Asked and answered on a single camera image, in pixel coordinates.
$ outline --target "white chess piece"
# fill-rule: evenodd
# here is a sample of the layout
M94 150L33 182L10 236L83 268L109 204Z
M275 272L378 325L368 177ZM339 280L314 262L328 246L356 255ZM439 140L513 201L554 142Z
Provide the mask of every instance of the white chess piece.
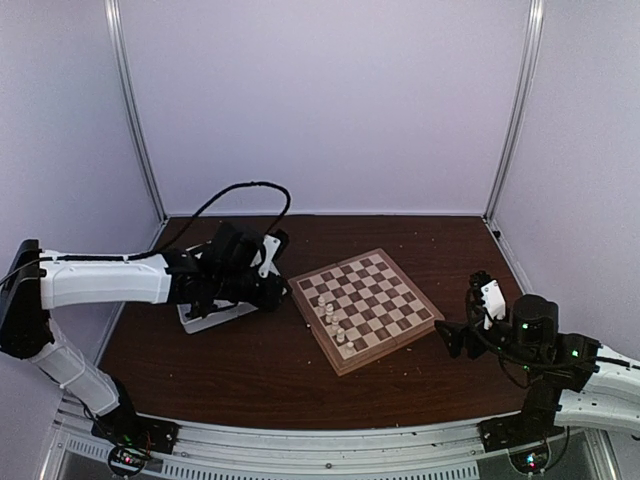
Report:
M333 321L333 304L332 303L327 304L327 306L324 309L324 313L326 315L325 321L327 322L327 324L332 323Z
M318 315L324 315L326 304L327 304L327 301L322 295L320 295L318 297L318 310L319 310Z

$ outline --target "white robotic arm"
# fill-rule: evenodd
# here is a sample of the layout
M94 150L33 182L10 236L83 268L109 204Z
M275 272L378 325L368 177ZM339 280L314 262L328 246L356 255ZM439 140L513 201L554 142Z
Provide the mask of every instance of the white robotic arm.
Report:
M230 223L187 250L130 256L41 251L36 240L26 240L0 291L0 351L31 362L78 397L99 434L116 445L127 439L170 452L177 426L139 417L124 386L87 361L49 311L81 303L169 303L189 305L196 318L217 315L219 300L230 302L227 309L244 311L246 302L272 311L287 293L272 267L286 242L284 232L263 236Z

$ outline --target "wooden chessboard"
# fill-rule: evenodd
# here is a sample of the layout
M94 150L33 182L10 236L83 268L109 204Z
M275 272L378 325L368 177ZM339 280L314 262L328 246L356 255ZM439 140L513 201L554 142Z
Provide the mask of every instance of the wooden chessboard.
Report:
M434 322L444 319L382 249L297 276L289 283L298 308L338 375L432 332ZM325 322L318 306L320 295L333 305L345 330L343 343Z

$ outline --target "wooden table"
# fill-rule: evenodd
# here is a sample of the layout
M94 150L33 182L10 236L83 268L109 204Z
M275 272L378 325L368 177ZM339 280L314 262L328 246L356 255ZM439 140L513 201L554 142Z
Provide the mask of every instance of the wooden table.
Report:
M268 218L243 223L266 228ZM183 219L173 219L168 239ZM179 246L213 237L219 220L197 220ZM507 302L519 288L480 218L291 216L285 277L382 247L448 320L464 321L471 273L484 269ZM352 429L425 425L518 410L524 392L486 354L449 358L433 333L338 377L293 301L187 335L175 306L129 304L102 368L127 386L140 412L238 427Z

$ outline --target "metal frame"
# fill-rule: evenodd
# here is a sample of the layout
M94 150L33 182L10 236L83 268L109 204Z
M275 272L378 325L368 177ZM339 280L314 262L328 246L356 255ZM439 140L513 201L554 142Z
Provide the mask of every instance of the metal frame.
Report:
M529 7L529 21L524 39L522 51L522 64L520 65L520 76L516 87L516 95L511 111L511 120L507 136L502 147L502 155L496 179L491 189L489 202L485 211L485 219L491 223L496 214L496 208L500 200L500 195L505 185L507 173L511 166L511 161L515 154L518 135L524 119L524 111L531 90L531 83L538 61L540 50L540 39L542 38L542 24L544 21L544 0L531 0Z
M131 82L131 72L129 71L129 62L127 60L127 50L125 48L124 33L122 31L122 21L120 19L120 2L119 0L105 0L105 10L107 14L107 25L109 27L109 35L113 42L113 50L118 64L118 73L120 75L120 86L124 96L124 102L127 112L127 120L131 138L140 163L142 176L147 187L147 191L151 196L156 216L160 222L167 219L167 214L160 197L160 191L156 182L151 161L149 160L149 152L142 133L140 124L140 115L136 106L133 94L133 83Z

